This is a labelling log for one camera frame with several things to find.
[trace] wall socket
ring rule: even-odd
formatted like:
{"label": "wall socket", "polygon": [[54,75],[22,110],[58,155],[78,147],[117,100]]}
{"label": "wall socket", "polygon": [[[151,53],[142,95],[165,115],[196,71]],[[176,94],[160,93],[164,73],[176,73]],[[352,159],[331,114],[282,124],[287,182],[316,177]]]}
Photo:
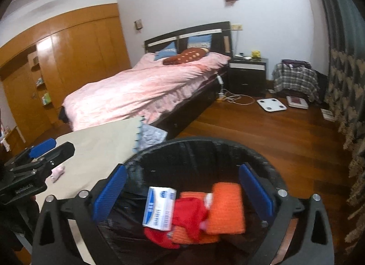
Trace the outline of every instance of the wall socket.
{"label": "wall socket", "polygon": [[231,30],[243,30],[242,24],[231,24]]}

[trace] blue pillow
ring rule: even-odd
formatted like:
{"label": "blue pillow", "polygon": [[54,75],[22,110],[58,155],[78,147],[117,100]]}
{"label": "blue pillow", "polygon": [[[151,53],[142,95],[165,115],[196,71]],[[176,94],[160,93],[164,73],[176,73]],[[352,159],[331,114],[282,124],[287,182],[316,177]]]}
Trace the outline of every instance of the blue pillow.
{"label": "blue pillow", "polygon": [[212,35],[200,35],[200,36],[190,36],[188,39],[188,49],[189,48],[206,48],[210,49],[212,44]]}
{"label": "blue pillow", "polygon": [[177,55],[175,42],[172,42],[167,47],[156,53],[155,61],[161,58],[171,57]]}

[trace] plaid covered box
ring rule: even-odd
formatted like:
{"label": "plaid covered box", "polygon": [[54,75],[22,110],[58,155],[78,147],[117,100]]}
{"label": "plaid covered box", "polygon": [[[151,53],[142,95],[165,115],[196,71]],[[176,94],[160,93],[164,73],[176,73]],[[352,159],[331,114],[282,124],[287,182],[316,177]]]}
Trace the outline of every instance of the plaid covered box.
{"label": "plaid covered box", "polygon": [[293,67],[292,64],[279,63],[274,68],[273,77],[276,92],[283,89],[296,90],[308,95],[310,102],[319,101],[319,87],[315,70],[304,66]]}

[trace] dark wooden headboard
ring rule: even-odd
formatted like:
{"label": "dark wooden headboard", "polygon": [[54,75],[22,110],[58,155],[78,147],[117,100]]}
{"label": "dark wooden headboard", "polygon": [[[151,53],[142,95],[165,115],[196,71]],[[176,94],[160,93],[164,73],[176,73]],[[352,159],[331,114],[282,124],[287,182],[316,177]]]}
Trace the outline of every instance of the dark wooden headboard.
{"label": "dark wooden headboard", "polygon": [[195,35],[212,34],[210,51],[233,57],[231,23],[229,21],[204,24],[163,34],[145,41],[145,51],[157,52],[175,42],[180,54],[187,49],[188,38]]}

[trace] white and blue box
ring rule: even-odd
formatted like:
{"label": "white and blue box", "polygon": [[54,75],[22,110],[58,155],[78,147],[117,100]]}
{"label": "white and blue box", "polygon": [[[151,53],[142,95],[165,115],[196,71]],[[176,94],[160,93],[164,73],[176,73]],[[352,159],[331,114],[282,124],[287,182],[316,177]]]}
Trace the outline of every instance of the white and blue box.
{"label": "white and blue box", "polygon": [[161,231],[170,231],[175,198],[176,190],[172,188],[150,187],[142,225]]}

